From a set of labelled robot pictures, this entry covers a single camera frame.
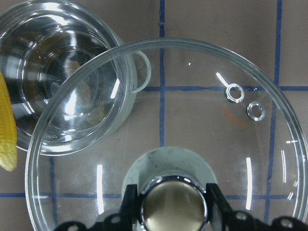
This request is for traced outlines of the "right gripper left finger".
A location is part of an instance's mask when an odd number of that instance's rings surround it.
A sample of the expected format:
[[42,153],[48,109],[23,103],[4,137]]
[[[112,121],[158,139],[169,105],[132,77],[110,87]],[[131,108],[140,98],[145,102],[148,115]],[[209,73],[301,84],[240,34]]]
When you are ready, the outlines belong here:
[[68,221],[55,228],[56,231],[131,231],[137,222],[138,191],[136,184],[126,186],[124,197],[117,212],[102,213],[102,218],[87,228],[83,223]]

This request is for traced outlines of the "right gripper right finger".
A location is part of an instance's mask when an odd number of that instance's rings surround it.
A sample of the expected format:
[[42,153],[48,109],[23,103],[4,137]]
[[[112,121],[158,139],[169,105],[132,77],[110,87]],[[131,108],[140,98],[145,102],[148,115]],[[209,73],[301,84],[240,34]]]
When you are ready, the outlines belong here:
[[247,212],[233,210],[216,183],[205,190],[207,222],[214,231],[306,231],[308,225],[288,216],[275,218],[270,225]]

